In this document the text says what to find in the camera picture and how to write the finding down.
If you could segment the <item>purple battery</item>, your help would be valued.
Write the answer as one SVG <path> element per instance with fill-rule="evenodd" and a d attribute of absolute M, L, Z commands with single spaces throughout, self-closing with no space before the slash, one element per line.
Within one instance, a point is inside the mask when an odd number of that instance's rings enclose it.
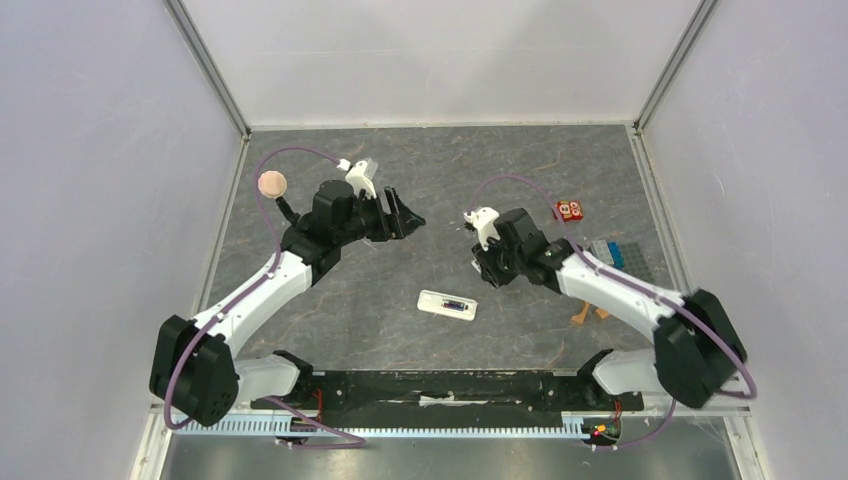
<path fill-rule="evenodd" d="M 441 303 L 441 307 L 447 311 L 453 312 L 466 312 L 469 309 L 469 305 L 466 302 L 451 299 L 444 300 Z"/>

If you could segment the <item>white remote control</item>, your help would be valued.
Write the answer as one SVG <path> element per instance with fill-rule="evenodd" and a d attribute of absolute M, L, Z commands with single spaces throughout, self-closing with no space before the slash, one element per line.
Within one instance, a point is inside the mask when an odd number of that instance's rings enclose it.
<path fill-rule="evenodd" d="M 469 309 L 466 312 L 447 311 L 441 307 L 441 303 L 448 299 L 466 302 L 469 305 Z M 416 306 L 423 312 L 463 321 L 473 321 L 478 310 L 478 302 L 476 300 L 431 290 L 420 291 Z"/>

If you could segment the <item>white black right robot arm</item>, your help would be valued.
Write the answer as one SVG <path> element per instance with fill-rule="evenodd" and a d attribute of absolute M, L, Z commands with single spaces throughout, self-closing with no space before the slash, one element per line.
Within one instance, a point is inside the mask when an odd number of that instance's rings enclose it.
<path fill-rule="evenodd" d="M 701 408 L 725 394 L 747 354 L 720 300 L 697 289 L 668 290 L 614 269 L 562 238 L 550 241 L 524 209 L 481 207 L 463 215 L 476 233 L 481 278 L 495 288 L 518 277 L 599 307 L 650 341 L 648 349 L 599 353 L 580 370 L 577 392 L 591 408 L 617 395 L 666 393 Z"/>

